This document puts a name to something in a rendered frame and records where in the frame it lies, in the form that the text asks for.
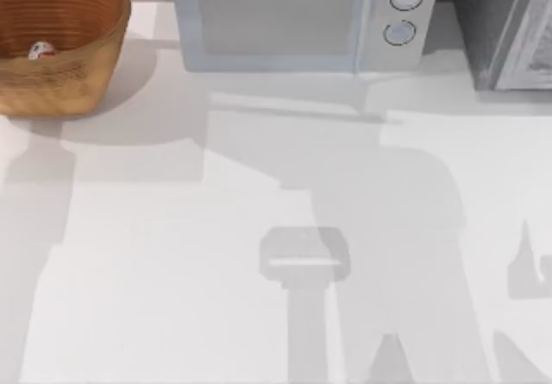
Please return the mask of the white and red can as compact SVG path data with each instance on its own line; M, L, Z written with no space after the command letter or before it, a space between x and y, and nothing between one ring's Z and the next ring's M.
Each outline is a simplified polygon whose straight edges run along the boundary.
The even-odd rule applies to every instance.
M28 51L29 60L38 60L43 57L53 56L57 53L56 48L47 41L37 41Z

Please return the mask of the brown wooden basket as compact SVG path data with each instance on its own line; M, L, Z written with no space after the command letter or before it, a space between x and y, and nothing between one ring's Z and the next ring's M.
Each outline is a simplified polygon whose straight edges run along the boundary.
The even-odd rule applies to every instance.
M130 0L0 0L0 115L94 111L122 49ZM57 50L29 60L37 41Z

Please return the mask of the microwave oven door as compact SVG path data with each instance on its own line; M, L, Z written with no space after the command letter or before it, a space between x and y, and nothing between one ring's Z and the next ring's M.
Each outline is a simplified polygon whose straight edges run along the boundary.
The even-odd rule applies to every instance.
M173 0L192 72L353 72L367 0Z

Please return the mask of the pale microwave oven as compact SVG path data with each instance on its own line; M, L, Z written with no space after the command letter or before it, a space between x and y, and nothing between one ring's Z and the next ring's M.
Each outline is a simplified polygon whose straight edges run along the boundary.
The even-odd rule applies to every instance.
M421 59L436 0L173 0L192 72L396 72Z

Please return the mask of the plain microwave knob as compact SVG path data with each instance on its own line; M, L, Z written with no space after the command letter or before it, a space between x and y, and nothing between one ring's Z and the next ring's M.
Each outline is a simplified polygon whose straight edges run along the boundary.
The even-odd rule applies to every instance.
M417 34L417 27L407 20L389 23L383 32L387 44L394 47L401 47L410 43Z

